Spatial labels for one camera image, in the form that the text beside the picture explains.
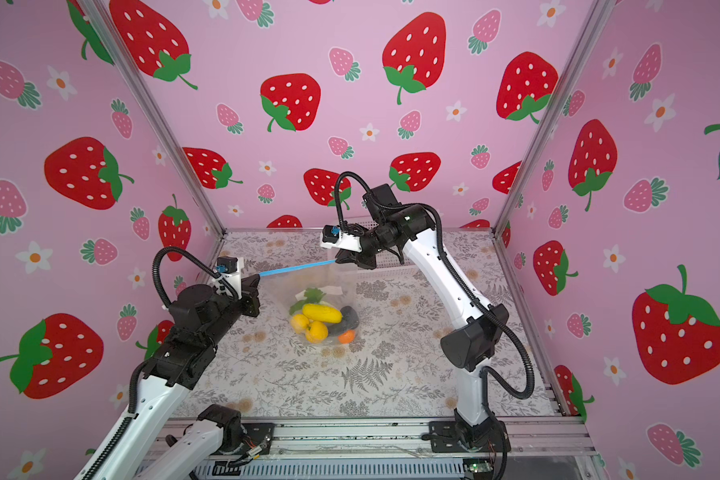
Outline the white plastic perforated basket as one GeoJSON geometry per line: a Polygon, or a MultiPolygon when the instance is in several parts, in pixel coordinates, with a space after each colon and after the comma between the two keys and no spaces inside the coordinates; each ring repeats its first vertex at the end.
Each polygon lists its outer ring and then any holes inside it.
{"type": "Polygon", "coordinates": [[[399,225],[360,223],[363,230],[361,237],[362,253],[375,254],[377,268],[393,268],[405,266],[408,261],[403,254],[405,244],[415,236],[405,232],[399,225]]]}

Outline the small yellow lemon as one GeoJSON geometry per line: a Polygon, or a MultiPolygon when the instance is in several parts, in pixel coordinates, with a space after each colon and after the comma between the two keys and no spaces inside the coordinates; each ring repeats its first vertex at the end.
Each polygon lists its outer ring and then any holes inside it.
{"type": "Polygon", "coordinates": [[[295,333],[305,333],[310,325],[310,320],[303,314],[296,314],[291,317],[290,325],[295,333]]]}

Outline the dark purple eggplant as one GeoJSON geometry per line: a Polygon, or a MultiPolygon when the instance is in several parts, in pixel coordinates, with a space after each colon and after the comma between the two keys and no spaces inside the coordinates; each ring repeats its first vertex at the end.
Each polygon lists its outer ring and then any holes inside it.
{"type": "Polygon", "coordinates": [[[359,316],[354,308],[351,306],[345,306],[340,309],[342,319],[339,323],[329,323],[328,336],[338,337],[348,331],[355,330],[359,326],[359,316]]]}

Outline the clear zip bag blue zipper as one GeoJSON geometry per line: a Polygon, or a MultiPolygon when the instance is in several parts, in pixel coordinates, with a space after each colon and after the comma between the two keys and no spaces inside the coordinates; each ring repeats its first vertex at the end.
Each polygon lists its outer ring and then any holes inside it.
{"type": "Polygon", "coordinates": [[[319,304],[329,305],[337,310],[345,306],[354,308],[359,316],[359,326],[354,330],[355,340],[359,336],[360,313],[356,302],[358,270],[355,266],[322,261],[265,271],[261,277],[262,286],[275,304],[273,312],[285,321],[292,340],[305,346],[333,347],[351,344],[340,344],[338,337],[329,336],[322,343],[313,344],[306,340],[305,333],[294,332],[290,325],[290,319],[294,315],[289,314],[289,308],[307,288],[318,288],[326,293],[319,304]]]}

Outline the yellow bell pepper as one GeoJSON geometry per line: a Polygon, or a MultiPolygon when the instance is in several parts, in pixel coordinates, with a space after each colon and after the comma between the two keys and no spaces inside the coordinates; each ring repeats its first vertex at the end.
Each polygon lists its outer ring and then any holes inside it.
{"type": "Polygon", "coordinates": [[[329,305],[307,303],[302,307],[302,314],[312,322],[339,324],[343,315],[340,310],[329,305]]]}

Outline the yellow mango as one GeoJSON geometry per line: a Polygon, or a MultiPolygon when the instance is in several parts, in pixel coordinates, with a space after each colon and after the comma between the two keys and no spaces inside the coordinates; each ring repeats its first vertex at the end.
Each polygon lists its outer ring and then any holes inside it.
{"type": "Polygon", "coordinates": [[[328,337],[329,331],[327,326],[320,321],[309,323],[305,330],[305,338],[313,344],[320,344],[328,337]]]}

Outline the orange mandarin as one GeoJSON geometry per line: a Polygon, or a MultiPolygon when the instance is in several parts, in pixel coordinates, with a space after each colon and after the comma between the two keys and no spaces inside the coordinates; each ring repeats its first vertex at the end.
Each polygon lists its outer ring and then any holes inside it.
{"type": "Polygon", "coordinates": [[[348,330],[347,332],[338,336],[338,341],[340,344],[349,344],[352,343],[355,338],[356,332],[354,330],[348,330]]]}

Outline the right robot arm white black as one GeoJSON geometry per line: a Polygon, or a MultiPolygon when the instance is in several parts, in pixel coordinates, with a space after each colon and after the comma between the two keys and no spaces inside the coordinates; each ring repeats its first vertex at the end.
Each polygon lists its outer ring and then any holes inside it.
{"type": "Polygon", "coordinates": [[[530,398],[535,389],[533,363],[519,336],[508,326],[509,314],[502,304],[492,304],[471,283],[445,248],[437,211],[424,204],[381,206],[374,214],[376,226],[367,229],[341,219],[326,225],[321,246],[338,250],[338,263],[372,270],[382,251],[409,259],[429,282],[445,307],[453,329],[440,340],[446,359],[459,371],[458,403],[454,410],[454,433],[449,440],[467,451],[494,444],[509,450],[506,427],[489,403],[489,381],[494,380],[510,396],[530,398]],[[491,366],[496,345],[507,339],[520,356],[525,385],[518,389],[491,366]]]}

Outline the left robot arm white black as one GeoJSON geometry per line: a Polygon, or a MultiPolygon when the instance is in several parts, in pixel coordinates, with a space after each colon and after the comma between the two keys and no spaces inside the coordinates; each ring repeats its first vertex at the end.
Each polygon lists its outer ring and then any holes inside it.
{"type": "Polygon", "coordinates": [[[260,312],[260,278],[221,275],[213,284],[193,285],[171,301],[158,293],[174,326],[155,353],[131,375],[129,400],[80,479],[184,479],[214,453],[238,453],[248,435],[239,411],[213,404],[186,434],[146,470],[137,469],[176,408],[199,383],[218,345],[243,316],[260,312]]]}

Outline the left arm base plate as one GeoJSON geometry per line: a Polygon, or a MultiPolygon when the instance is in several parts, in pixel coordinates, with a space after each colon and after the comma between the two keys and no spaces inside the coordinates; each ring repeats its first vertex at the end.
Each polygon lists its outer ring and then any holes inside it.
{"type": "Polygon", "coordinates": [[[245,421],[239,428],[233,429],[230,434],[223,434],[222,445],[213,452],[213,455],[240,457],[246,455],[251,449],[258,448],[255,457],[268,455],[274,437],[275,424],[271,422],[245,421]]]}

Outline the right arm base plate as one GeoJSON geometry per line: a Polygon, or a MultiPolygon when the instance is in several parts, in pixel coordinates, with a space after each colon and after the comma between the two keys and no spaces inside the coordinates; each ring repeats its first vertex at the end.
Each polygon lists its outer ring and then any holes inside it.
{"type": "Polygon", "coordinates": [[[469,426],[463,422],[431,421],[421,439],[435,453],[508,453],[511,443],[505,424],[486,420],[469,426]]]}

